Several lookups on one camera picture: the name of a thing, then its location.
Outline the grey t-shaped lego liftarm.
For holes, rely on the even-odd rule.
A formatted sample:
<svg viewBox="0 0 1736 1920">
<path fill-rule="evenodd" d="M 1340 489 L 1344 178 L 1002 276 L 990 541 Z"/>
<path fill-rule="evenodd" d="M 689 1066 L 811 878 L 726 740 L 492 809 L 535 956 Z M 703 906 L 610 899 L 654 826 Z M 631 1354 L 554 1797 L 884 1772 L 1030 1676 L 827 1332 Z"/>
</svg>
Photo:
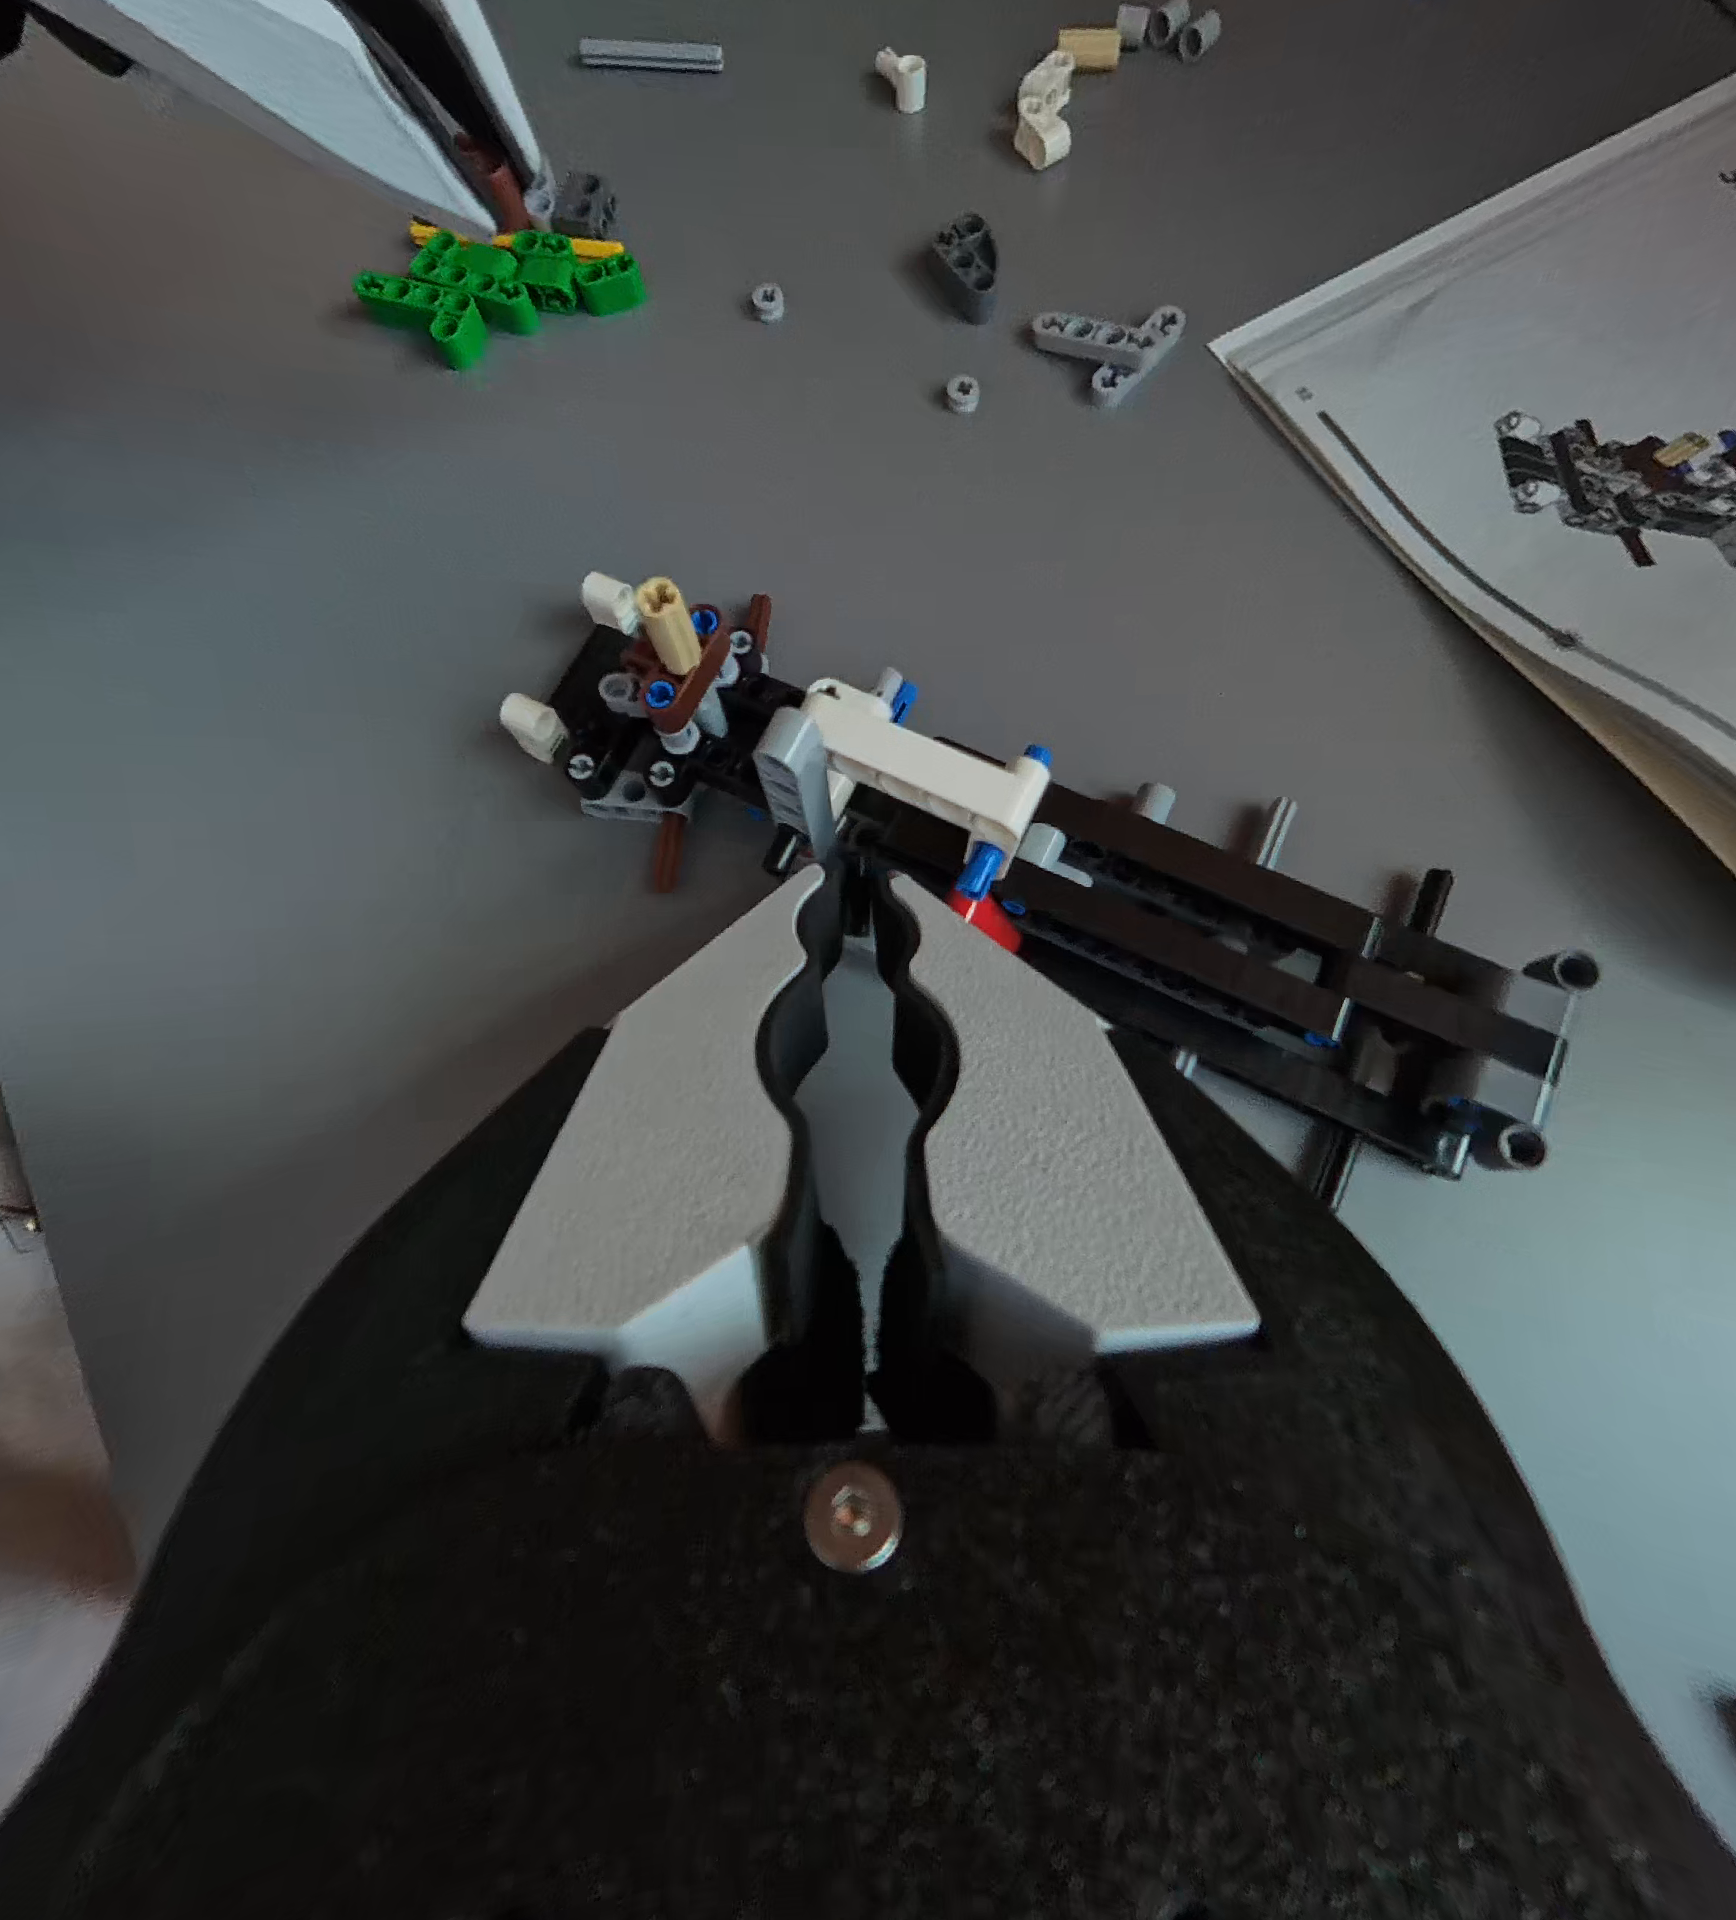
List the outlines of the grey t-shaped lego liftarm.
<svg viewBox="0 0 1736 1920">
<path fill-rule="evenodd" d="M 1030 321 L 1026 339 L 1048 357 L 1085 365 L 1089 402 L 1112 411 L 1166 363 L 1186 333 L 1188 314 L 1163 303 L 1132 325 L 1045 310 Z"/>
</svg>

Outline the pile of green lego pieces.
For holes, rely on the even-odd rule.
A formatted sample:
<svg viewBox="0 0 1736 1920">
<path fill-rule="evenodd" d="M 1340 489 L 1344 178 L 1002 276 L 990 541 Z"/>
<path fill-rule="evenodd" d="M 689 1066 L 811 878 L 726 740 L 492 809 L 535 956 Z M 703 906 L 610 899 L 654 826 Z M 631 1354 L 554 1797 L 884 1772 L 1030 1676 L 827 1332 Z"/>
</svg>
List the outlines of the pile of green lego pieces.
<svg viewBox="0 0 1736 1920">
<path fill-rule="evenodd" d="M 570 319 L 614 321 L 648 301 L 640 260 L 627 248 L 607 259 L 523 250 L 552 232 L 465 243 L 438 234 L 421 246 L 405 237 L 397 270 L 351 276 L 351 304 L 374 325 L 421 339 L 443 368 L 468 372 L 498 337 L 523 339 Z"/>
</svg>

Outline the black lego chassis assembly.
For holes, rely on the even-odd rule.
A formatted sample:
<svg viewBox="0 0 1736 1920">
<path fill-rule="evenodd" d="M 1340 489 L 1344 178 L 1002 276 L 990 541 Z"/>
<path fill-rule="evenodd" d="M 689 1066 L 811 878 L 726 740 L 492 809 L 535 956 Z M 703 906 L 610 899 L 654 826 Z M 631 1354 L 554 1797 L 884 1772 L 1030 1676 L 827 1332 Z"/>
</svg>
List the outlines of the black lego chassis assembly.
<svg viewBox="0 0 1736 1920">
<path fill-rule="evenodd" d="M 1427 869 L 1379 911 L 1280 869 L 1294 804 L 1267 804 L 1248 850 L 1170 824 L 1172 793 L 1125 800 L 1030 784 L 909 726 L 915 687 L 800 687 L 770 671 L 771 603 L 693 603 L 693 671 L 640 630 L 635 595 L 583 581 L 589 635 L 550 696 L 508 694 L 498 726 L 558 766 L 583 815 L 656 829 L 673 886 L 685 822 L 723 797 L 773 831 L 766 867 L 837 867 L 846 921 L 905 877 L 1048 974 L 1108 1027 L 1315 1125 L 1312 1189 L 1337 1207 L 1364 1149 L 1456 1181 L 1536 1170 L 1592 954 L 1517 968 L 1441 937 L 1453 874 Z"/>
</svg>

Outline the yellow lego axle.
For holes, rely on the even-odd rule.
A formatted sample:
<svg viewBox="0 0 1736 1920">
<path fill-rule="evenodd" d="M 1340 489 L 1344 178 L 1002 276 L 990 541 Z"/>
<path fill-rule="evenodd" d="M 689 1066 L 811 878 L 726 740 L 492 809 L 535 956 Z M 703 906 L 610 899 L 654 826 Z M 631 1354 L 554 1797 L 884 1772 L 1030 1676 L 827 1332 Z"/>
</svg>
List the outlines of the yellow lego axle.
<svg viewBox="0 0 1736 1920">
<path fill-rule="evenodd" d="M 451 229 L 441 229 L 419 219 L 411 219 L 405 224 L 405 237 L 415 246 L 423 246 L 425 243 L 434 240 L 438 234 L 451 238 L 456 243 L 468 243 L 465 237 L 454 232 Z M 575 260 L 606 260 L 606 259 L 622 257 L 625 253 L 625 246 L 615 238 L 589 238 L 589 237 L 567 237 L 560 232 L 550 232 L 550 234 L 543 234 L 543 238 L 539 238 L 538 243 L 529 243 L 523 250 L 526 253 L 545 253 L 545 250 L 566 253 Z"/>
</svg>

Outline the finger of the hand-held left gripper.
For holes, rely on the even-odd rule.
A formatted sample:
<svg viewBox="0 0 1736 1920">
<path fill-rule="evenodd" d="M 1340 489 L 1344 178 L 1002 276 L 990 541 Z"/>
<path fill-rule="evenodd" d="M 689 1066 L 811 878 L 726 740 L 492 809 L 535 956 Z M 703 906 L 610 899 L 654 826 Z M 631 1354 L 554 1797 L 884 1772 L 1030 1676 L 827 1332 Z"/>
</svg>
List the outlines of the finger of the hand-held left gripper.
<svg viewBox="0 0 1736 1920">
<path fill-rule="evenodd" d="M 378 188 L 431 224 L 496 232 L 419 80 L 414 4 L 40 4 L 303 161 Z"/>
<path fill-rule="evenodd" d="M 417 78 L 483 178 L 502 178 L 526 212 L 558 207 L 558 180 L 478 3 L 417 3 Z"/>
</svg>

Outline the brown lego axle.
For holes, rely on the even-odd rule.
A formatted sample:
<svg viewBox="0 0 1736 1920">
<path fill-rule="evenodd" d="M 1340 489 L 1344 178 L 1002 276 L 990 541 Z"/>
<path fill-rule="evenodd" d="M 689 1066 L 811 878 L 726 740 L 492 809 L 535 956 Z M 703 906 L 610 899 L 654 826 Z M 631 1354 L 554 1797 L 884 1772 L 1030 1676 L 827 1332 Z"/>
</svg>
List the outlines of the brown lego axle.
<svg viewBox="0 0 1736 1920">
<path fill-rule="evenodd" d="M 496 234 L 533 230 L 533 215 L 508 159 L 469 133 L 454 133 L 451 144 L 463 170 L 471 177 L 473 190 L 492 215 Z"/>
</svg>

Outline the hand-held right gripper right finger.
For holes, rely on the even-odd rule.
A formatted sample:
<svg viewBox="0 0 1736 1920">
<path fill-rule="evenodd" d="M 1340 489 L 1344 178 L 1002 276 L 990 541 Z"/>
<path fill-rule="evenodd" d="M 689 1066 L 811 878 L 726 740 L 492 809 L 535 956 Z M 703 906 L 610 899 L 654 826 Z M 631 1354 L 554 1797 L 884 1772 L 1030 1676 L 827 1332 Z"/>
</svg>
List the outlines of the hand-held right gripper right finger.
<svg viewBox="0 0 1736 1920">
<path fill-rule="evenodd" d="M 1096 1012 L 908 877 L 877 881 L 915 1107 L 870 1393 L 908 1442 L 1087 1401 L 1096 1365 L 1225 1346 L 1261 1311 Z"/>
</svg>

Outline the lego instruction booklet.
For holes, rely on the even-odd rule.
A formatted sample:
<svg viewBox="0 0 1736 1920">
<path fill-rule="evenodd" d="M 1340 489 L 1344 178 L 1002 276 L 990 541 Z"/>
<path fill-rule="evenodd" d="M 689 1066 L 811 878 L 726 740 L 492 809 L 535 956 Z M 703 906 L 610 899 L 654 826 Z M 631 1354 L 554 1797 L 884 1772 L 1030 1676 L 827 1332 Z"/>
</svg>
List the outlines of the lego instruction booklet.
<svg viewBox="0 0 1736 1920">
<path fill-rule="evenodd" d="M 1736 75 L 1209 353 L 1736 881 Z"/>
</svg>

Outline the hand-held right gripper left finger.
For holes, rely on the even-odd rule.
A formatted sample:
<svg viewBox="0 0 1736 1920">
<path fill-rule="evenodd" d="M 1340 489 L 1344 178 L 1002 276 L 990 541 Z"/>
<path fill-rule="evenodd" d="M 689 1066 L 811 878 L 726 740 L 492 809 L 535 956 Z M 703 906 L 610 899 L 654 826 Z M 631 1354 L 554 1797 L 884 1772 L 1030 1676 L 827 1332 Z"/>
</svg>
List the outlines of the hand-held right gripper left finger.
<svg viewBox="0 0 1736 1920">
<path fill-rule="evenodd" d="M 808 864 L 614 1019 L 465 1306 L 471 1341 L 661 1370 L 719 1440 L 856 1435 L 858 1278 L 798 1104 L 839 954 L 839 894 Z"/>
</svg>

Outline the dark grey triangular lego piece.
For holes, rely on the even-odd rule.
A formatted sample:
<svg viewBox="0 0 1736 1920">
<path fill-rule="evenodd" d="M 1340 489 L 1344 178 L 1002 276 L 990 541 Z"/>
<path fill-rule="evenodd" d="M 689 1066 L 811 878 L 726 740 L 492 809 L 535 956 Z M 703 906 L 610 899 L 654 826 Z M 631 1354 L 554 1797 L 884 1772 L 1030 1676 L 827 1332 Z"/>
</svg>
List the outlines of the dark grey triangular lego piece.
<svg viewBox="0 0 1736 1920">
<path fill-rule="evenodd" d="M 997 307 L 1000 248 L 976 211 L 934 230 L 925 255 L 928 282 L 961 325 L 988 325 Z"/>
</svg>

